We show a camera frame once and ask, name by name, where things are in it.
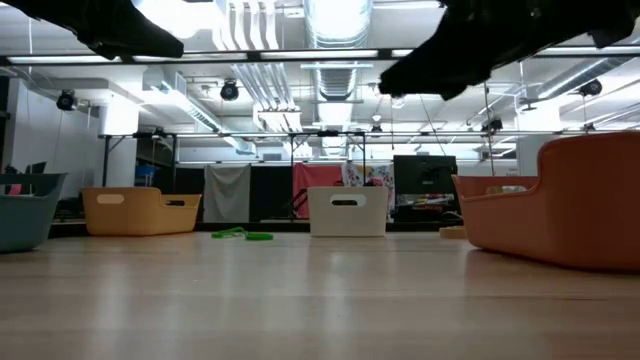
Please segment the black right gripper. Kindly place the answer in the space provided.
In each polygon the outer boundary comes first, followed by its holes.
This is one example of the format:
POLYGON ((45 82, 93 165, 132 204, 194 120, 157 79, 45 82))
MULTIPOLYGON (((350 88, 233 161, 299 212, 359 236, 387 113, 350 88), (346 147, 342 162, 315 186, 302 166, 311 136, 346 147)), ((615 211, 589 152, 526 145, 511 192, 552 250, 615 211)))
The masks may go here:
POLYGON ((433 94, 450 100, 492 69, 588 34, 599 49, 629 37, 636 0, 447 1, 435 33, 380 75, 394 98, 433 94))

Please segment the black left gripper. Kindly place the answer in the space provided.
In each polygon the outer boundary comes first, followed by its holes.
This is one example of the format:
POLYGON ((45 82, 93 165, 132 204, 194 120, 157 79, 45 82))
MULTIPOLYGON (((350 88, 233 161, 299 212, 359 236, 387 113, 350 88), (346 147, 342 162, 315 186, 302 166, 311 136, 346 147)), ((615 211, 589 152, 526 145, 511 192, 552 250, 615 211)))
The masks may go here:
POLYGON ((6 0, 36 20, 71 31, 96 54, 115 57, 180 58, 184 44, 150 21, 130 1, 6 0))

